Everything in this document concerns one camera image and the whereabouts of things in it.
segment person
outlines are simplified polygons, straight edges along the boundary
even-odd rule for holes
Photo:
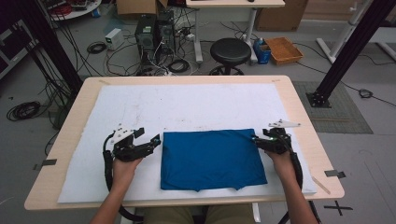
[[[290,223],[318,223],[298,186],[290,154],[286,152],[278,155],[269,151],[265,151],[265,153],[273,160],[275,170],[285,191]],[[92,218],[91,224],[114,223],[125,193],[134,178],[134,171],[141,161],[142,159],[129,162],[114,160],[113,187]],[[189,207],[147,208],[144,217],[145,224],[193,223]],[[251,203],[209,206],[205,223],[255,223]]]

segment blue cloth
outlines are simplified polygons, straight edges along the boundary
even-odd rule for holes
[[[241,189],[267,184],[253,129],[163,133],[161,189]]]

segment white sheet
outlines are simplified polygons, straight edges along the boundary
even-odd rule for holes
[[[146,133],[135,141],[140,145],[157,133],[163,139],[163,132],[172,131],[253,128],[258,136],[263,136],[262,129],[280,119],[289,120],[274,84],[104,86],[70,161],[58,203],[101,202],[107,196],[102,145],[119,123],[133,130],[145,128]],[[286,131],[291,134],[292,146],[303,167],[303,193],[315,193],[293,130]],[[125,201],[283,194],[273,163],[263,150],[260,153],[267,185],[199,192],[161,190],[162,150],[162,145],[156,147],[139,164]]]

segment stool seat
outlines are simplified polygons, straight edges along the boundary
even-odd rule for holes
[[[237,66],[248,61],[251,55],[250,46],[236,38],[222,38],[210,48],[213,59],[224,66]]]

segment black stool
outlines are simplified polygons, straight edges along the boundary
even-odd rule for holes
[[[212,45],[210,54],[216,62],[222,63],[221,66],[209,72],[210,76],[230,75],[231,69],[236,71],[235,75],[244,75],[236,66],[248,61],[251,55],[251,49],[243,40],[223,38]]]

